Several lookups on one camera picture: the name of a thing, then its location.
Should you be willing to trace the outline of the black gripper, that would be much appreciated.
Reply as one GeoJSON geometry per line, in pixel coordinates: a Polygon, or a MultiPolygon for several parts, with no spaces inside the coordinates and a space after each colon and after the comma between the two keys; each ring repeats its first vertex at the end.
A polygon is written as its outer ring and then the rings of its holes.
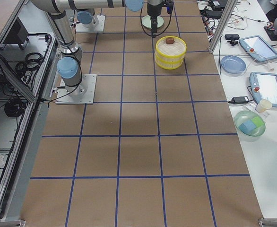
{"type": "Polygon", "coordinates": [[[157,17],[161,15],[162,12],[162,2],[148,2],[147,3],[147,13],[151,17],[151,37],[156,37],[158,29],[157,17]]]}

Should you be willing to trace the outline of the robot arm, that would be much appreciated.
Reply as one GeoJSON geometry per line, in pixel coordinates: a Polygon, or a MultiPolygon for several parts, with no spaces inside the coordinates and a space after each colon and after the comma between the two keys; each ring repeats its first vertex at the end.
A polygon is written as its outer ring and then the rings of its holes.
{"type": "Polygon", "coordinates": [[[32,3],[47,14],[60,44],[61,59],[57,62],[57,72],[64,82],[65,96],[74,100],[83,98],[89,88],[87,79],[96,76],[82,72],[82,49],[72,33],[66,11],[76,11],[80,23],[90,25],[97,18],[95,8],[114,8],[114,3],[111,0],[33,0],[32,3]]]}
{"type": "MultiPolygon", "coordinates": [[[[78,21],[85,25],[94,23],[95,8],[119,8],[127,7],[130,11],[140,11],[144,6],[143,0],[69,0],[69,6],[73,10],[77,10],[78,21]]],[[[150,16],[151,36],[157,36],[158,20],[161,15],[163,0],[148,0],[147,14],[150,16]]]]}

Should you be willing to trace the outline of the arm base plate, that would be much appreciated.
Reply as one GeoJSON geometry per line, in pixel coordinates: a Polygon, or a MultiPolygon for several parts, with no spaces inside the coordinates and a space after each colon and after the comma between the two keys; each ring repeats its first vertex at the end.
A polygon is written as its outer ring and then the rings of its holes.
{"type": "Polygon", "coordinates": [[[76,31],[78,33],[102,33],[104,31],[105,15],[78,14],[76,31]]]}
{"type": "Polygon", "coordinates": [[[93,104],[96,81],[96,74],[83,74],[82,82],[77,89],[73,91],[74,88],[65,87],[65,83],[63,79],[61,79],[60,86],[64,88],[58,90],[58,99],[55,100],[55,103],[58,105],[93,104]]]}

